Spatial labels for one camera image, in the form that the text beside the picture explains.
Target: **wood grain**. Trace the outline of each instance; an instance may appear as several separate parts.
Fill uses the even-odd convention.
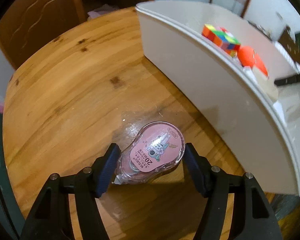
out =
[[[133,8],[85,22],[30,57],[8,85],[5,161],[26,217],[48,176],[77,173],[111,142],[125,149],[140,128],[167,121],[226,172],[243,169],[182,92],[143,55]],[[97,200],[110,239],[192,239],[206,199],[181,164],[148,184],[111,185]],[[76,239],[82,239],[70,196]],[[221,239],[227,239],[229,197]]]

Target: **screw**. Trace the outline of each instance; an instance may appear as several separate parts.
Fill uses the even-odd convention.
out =
[[[253,178],[253,174],[251,172],[246,172],[246,177],[248,179],[252,179]]]
[[[58,174],[57,173],[52,173],[51,175],[50,175],[50,179],[52,179],[52,180],[55,180],[55,179],[57,179],[58,178]]]
[[[220,171],[220,168],[219,168],[218,166],[212,166],[212,167],[211,167],[211,170],[212,170],[213,172],[219,172],[219,171]]]
[[[92,171],[91,167],[83,168],[83,173],[90,173]]]

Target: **correction tape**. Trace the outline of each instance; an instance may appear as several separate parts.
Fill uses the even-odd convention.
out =
[[[179,129],[167,122],[152,122],[143,127],[121,153],[114,184],[138,184],[175,167],[185,152]]]

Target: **pink label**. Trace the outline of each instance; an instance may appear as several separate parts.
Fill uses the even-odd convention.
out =
[[[175,160],[181,150],[181,138],[173,127],[156,124],[146,129],[132,148],[130,159],[143,172]]]

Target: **green chalkboard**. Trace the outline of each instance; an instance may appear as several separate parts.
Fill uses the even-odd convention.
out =
[[[4,201],[5,208],[2,208],[1,202]],[[14,197],[6,164],[4,161],[3,144],[2,144],[2,114],[0,113],[0,223],[13,238],[21,235],[25,219],[23,218],[20,208]]]

